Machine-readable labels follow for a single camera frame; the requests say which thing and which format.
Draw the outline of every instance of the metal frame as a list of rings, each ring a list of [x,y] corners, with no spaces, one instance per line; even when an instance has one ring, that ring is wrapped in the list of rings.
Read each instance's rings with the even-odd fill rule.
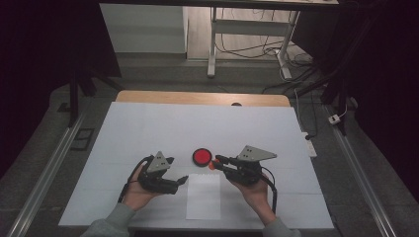
[[[276,50],[276,53],[284,79],[292,79],[285,55],[293,35],[298,14],[299,12],[291,11],[291,18],[288,23],[218,20],[216,18],[216,7],[212,8],[208,78],[215,76],[215,35],[230,34],[284,37],[281,50]]]
[[[323,106],[323,110],[327,118],[332,116],[328,107]],[[379,201],[376,192],[374,191],[373,186],[371,185],[357,155],[352,149],[348,138],[341,134],[337,126],[333,126],[333,133],[335,134],[336,139],[348,161],[348,165],[360,187],[361,193],[364,195],[364,199],[371,209],[381,235],[384,237],[396,237],[397,235],[391,225],[388,215],[382,207],[381,201]]]
[[[90,109],[92,99],[87,99],[87,105],[84,106],[83,111],[80,113],[78,119],[74,122],[72,127],[68,127],[61,139],[58,142],[55,150],[52,152],[48,163],[42,171],[40,178],[32,189],[31,194],[28,196],[24,206],[22,207],[21,212],[15,220],[15,223],[12,225],[12,228],[7,234],[8,237],[17,237],[25,236],[29,227],[32,224],[32,221],[37,214],[43,198],[50,185],[52,184],[53,179],[55,178],[56,173],[58,172],[59,167],[61,166],[62,161],[64,160],[65,155],[67,154],[68,149],[70,148],[71,142],[73,141],[77,130],[79,129],[81,123],[87,115],[87,112]]]

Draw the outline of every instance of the triangular metal plate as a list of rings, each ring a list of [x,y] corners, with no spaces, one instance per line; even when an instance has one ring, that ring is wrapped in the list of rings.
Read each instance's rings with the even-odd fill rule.
[[[161,170],[167,170],[170,168],[169,162],[164,157],[161,151],[157,152],[157,155],[151,161],[150,166],[148,166],[147,172],[152,173]]]
[[[246,145],[244,149],[241,151],[240,155],[238,155],[237,159],[242,160],[242,161],[248,161],[248,162],[257,162],[257,161],[272,159],[276,157],[277,157],[277,154],[275,153]]]

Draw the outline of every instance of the metal rail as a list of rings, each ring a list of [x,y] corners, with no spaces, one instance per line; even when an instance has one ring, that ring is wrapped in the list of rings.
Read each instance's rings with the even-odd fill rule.
[[[323,106],[323,110],[328,117],[333,116],[326,106]],[[384,237],[396,237],[395,231],[391,226],[391,222],[382,207],[381,201],[378,199],[373,186],[371,185],[357,155],[355,154],[352,146],[346,136],[343,136],[337,126],[333,126],[333,132],[336,139],[341,146],[341,149],[348,161],[349,167],[357,181],[361,192],[364,195],[364,199],[367,205],[372,211],[372,215],[376,220],[377,227]]]
[[[64,134],[59,140],[58,145],[52,152],[48,163],[43,169],[40,178],[38,179],[35,187],[32,189],[31,194],[28,196],[27,201],[22,207],[21,212],[16,218],[15,223],[9,230],[9,233],[7,234],[8,237],[26,235],[32,221],[35,218],[35,215],[40,209],[43,198],[45,197],[59,167],[61,166],[62,161],[64,160],[65,155],[67,154],[68,149],[70,148],[71,142],[77,134],[78,128],[86,117],[91,104],[91,100],[92,99],[87,100],[87,105],[85,105],[82,113],[78,117],[77,121],[73,124],[73,126],[68,127],[64,131]]]

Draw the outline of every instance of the forearm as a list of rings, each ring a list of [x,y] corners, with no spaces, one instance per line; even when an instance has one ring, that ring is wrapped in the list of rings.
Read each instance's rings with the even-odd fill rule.
[[[127,237],[129,236],[127,227],[134,215],[134,210],[125,204],[118,203],[106,219],[94,221],[82,237]]]
[[[283,221],[275,215],[267,202],[260,202],[253,205],[252,208],[258,214],[262,223],[265,225],[263,229],[264,237],[300,237],[298,230],[290,230]]]

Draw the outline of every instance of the person's right hand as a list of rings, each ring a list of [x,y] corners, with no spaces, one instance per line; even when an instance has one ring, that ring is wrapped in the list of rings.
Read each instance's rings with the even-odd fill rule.
[[[259,215],[259,218],[265,225],[268,225],[277,218],[269,206],[268,185],[265,182],[259,180],[258,183],[249,187],[242,186],[232,181],[230,181],[230,183],[241,191],[246,202]]]

